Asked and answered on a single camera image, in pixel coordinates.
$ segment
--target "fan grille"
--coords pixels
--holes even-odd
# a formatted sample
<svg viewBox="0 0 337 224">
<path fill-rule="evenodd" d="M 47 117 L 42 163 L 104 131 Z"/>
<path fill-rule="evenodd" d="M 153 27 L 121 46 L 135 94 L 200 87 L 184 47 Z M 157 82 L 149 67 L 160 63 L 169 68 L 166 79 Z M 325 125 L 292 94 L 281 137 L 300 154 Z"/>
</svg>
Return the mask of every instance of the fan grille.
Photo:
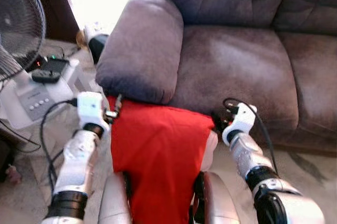
<svg viewBox="0 0 337 224">
<path fill-rule="evenodd" d="M 0 0 L 0 81 L 28 68 L 45 36 L 39 0 Z"/>
</svg>

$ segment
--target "gray couch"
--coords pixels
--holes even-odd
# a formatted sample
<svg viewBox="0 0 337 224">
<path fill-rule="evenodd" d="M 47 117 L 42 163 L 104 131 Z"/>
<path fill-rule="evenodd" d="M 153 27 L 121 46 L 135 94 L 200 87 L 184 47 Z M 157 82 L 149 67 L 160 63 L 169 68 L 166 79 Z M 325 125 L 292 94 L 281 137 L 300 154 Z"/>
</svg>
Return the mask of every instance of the gray couch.
<svg viewBox="0 0 337 224">
<path fill-rule="evenodd" d="M 337 0 L 130 0 L 96 80 L 204 114 L 239 98 L 277 147 L 336 155 Z"/>
</svg>

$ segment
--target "black remote control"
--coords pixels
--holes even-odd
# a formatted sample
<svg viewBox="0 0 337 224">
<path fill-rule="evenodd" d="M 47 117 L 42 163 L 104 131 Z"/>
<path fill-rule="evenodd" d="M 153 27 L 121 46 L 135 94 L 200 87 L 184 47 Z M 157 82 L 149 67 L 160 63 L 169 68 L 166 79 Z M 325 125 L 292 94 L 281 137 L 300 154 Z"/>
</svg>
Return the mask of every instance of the black remote control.
<svg viewBox="0 0 337 224">
<path fill-rule="evenodd" d="M 34 70 L 32 72 L 32 79 L 37 83 L 57 83 L 61 74 L 59 72 L 53 72 L 48 70 Z"/>
</svg>

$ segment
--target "red towel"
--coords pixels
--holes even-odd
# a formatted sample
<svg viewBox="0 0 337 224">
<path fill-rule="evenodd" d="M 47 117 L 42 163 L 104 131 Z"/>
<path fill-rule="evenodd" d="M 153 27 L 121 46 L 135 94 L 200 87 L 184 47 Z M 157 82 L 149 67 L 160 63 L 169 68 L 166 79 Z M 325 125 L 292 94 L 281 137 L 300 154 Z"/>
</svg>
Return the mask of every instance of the red towel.
<svg viewBox="0 0 337 224">
<path fill-rule="evenodd" d="M 108 98 L 113 109 L 115 98 Z M 134 223 L 188 223 L 212 119 L 161 105 L 123 101 L 112 126 L 115 172 L 131 178 Z"/>
</svg>

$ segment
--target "electric fan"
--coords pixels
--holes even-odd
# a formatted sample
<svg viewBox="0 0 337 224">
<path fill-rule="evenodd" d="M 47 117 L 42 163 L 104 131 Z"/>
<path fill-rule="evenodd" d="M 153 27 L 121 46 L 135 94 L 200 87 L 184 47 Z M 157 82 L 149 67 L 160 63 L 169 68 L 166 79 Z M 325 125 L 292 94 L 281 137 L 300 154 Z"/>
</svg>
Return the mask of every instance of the electric fan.
<svg viewBox="0 0 337 224">
<path fill-rule="evenodd" d="M 0 92 L 1 118 L 17 130 L 39 122 L 54 103 L 71 99 L 75 84 L 85 85 L 78 60 L 70 61 L 54 84 L 36 83 L 25 71 L 38 56 L 45 26 L 40 0 L 0 0 L 0 81 L 8 80 Z"/>
</svg>

